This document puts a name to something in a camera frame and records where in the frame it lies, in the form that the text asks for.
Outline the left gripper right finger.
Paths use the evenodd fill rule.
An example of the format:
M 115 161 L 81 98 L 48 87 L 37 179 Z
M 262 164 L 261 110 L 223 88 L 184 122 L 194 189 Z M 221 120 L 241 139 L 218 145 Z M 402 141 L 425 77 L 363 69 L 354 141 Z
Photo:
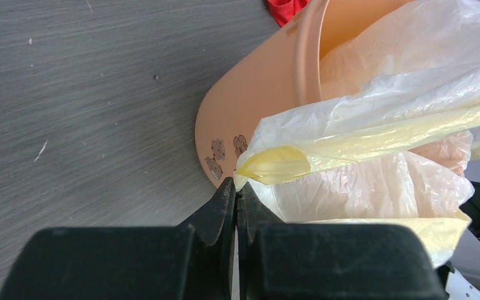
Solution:
M 286 224 L 237 194 L 241 299 L 447 299 L 422 242 L 394 224 Z

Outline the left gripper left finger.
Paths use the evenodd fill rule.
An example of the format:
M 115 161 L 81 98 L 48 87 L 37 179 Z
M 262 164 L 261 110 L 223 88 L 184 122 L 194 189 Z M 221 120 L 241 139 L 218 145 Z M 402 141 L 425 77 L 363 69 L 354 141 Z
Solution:
M 0 299 L 230 299 L 235 202 L 228 177 L 177 226 L 42 229 Z

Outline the pale yellow trash bag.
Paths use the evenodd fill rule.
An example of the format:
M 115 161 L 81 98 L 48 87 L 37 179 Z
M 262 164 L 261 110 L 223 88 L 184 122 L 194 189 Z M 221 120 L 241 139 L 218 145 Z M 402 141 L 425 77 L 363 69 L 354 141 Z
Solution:
M 234 184 L 289 223 L 411 228 L 433 266 L 470 223 L 480 1 L 412 1 L 321 59 L 324 101 L 263 118 Z

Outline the orange plastic trash bin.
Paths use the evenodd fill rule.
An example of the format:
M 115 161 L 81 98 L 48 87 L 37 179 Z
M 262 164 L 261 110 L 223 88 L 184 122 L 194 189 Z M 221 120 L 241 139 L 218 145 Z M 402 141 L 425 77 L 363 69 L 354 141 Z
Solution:
M 205 95 L 195 146 L 214 186 L 233 175 L 262 118 L 321 100 L 320 58 L 355 38 L 402 1 L 310 1 L 238 62 Z

